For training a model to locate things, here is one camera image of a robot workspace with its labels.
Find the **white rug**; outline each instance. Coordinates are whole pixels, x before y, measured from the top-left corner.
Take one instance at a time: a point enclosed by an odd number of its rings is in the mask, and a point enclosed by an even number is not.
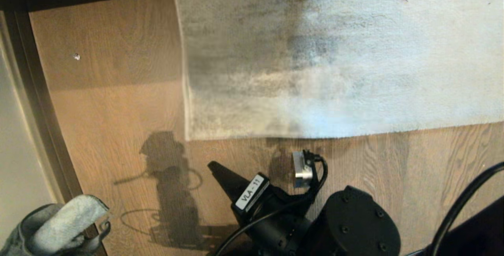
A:
[[[504,120],[503,0],[176,0],[187,139]]]

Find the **white label sticker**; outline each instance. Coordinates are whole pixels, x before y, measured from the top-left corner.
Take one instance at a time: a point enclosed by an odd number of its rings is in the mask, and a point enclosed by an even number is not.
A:
[[[252,197],[254,197],[254,194],[256,193],[257,189],[263,184],[264,177],[261,175],[257,174],[254,179],[248,184],[247,189],[241,194],[240,198],[238,201],[236,201],[236,206],[240,208],[240,210],[245,209],[247,206],[248,202],[252,200]]]

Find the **wooden floor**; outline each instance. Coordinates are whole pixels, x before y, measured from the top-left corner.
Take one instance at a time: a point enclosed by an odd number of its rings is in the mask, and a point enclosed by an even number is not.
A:
[[[187,143],[174,0],[106,0],[35,11],[30,18],[83,191],[114,213],[105,240],[110,256],[205,255],[233,231],[230,201],[206,167],[212,160],[249,179],[261,171],[293,192],[291,151],[322,154],[329,179],[310,218],[350,184],[391,215],[402,254],[430,243],[463,188],[504,160],[503,123],[344,139]],[[503,188],[500,174],[457,223],[503,195]]]

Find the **black cable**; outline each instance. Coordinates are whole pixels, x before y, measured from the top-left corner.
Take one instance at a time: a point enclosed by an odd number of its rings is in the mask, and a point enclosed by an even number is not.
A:
[[[504,161],[500,162],[484,172],[482,172],[478,177],[476,177],[471,184],[469,184],[466,189],[462,192],[462,194],[459,196],[459,198],[455,201],[453,206],[450,208],[448,211],[445,219],[443,219],[443,222],[441,223],[441,226],[439,226],[439,229],[436,232],[436,235],[434,236],[434,240],[432,241],[431,248],[429,249],[429,253],[427,255],[431,256],[437,256],[439,253],[439,248],[441,247],[441,243],[443,242],[446,233],[448,232],[448,229],[452,226],[453,222],[459,215],[460,211],[464,207],[464,205],[467,203],[469,199],[471,199],[472,195],[488,180],[490,177],[495,175],[495,173],[504,170]]]
[[[320,161],[322,162],[322,166],[324,167],[324,173],[322,174],[322,178],[320,180],[319,187],[317,188],[317,191],[315,192],[315,194],[313,196],[317,195],[317,193],[320,190],[320,188],[322,188],[322,185],[324,184],[324,182],[326,182],[327,175],[328,175],[328,166],[327,166],[326,160],[324,158],[320,157],[320,156],[319,156],[319,158],[320,158]],[[269,213],[267,215],[264,215],[261,218],[258,218],[257,220],[253,220],[252,222],[250,222],[250,224],[247,224],[246,226],[244,226],[244,227],[236,230],[224,242],[222,242],[222,244],[219,246],[219,249],[217,249],[215,251],[214,256],[220,256],[220,254],[222,253],[222,251],[224,251],[228,247],[228,245],[230,245],[233,242],[234,239],[236,239],[238,236],[240,236],[241,234],[243,234],[244,232],[246,232],[248,229],[250,229],[254,225],[258,224],[259,222],[262,222],[263,220],[266,220],[268,218],[274,217],[274,216],[278,215],[279,213],[282,213],[286,209],[289,209],[289,208],[291,208],[293,206],[297,206],[298,204],[306,202],[307,198],[301,198],[299,200],[296,200],[296,201],[293,201],[291,203],[288,203],[285,206],[283,206],[282,208],[279,208],[276,211],[273,211],[273,212],[271,212],[271,213]]]

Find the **white wall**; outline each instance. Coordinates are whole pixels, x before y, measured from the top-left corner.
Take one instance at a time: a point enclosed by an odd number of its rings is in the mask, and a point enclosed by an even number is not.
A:
[[[0,48],[0,248],[32,210],[54,202]]]

